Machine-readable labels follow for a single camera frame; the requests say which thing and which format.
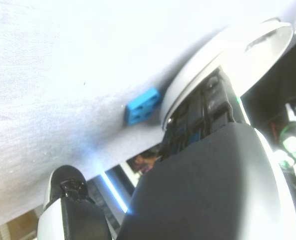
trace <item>blue object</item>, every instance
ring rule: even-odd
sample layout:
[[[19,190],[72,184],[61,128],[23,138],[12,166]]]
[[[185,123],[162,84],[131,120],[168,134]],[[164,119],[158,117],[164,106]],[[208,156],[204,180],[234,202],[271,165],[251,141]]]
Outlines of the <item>blue object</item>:
[[[125,121],[128,125],[146,120],[159,106],[160,94],[155,88],[150,88],[144,94],[128,103]]]

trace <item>light strip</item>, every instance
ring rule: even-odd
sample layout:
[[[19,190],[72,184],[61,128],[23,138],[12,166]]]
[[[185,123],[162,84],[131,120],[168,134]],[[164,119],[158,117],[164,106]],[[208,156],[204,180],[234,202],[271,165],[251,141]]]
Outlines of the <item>light strip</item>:
[[[128,208],[127,208],[126,204],[124,203],[124,201],[122,200],[122,198],[120,197],[120,195],[117,192],[116,188],[114,187],[114,185],[112,184],[112,182],[108,178],[107,174],[105,172],[103,172],[101,174],[101,177],[105,181],[105,183],[107,184],[107,186],[110,189],[110,191],[111,191],[112,195],[114,196],[114,198],[119,203],[119,205],[120,205],[121,209],[123,210],[123,212],[126,213],[128,211]]]

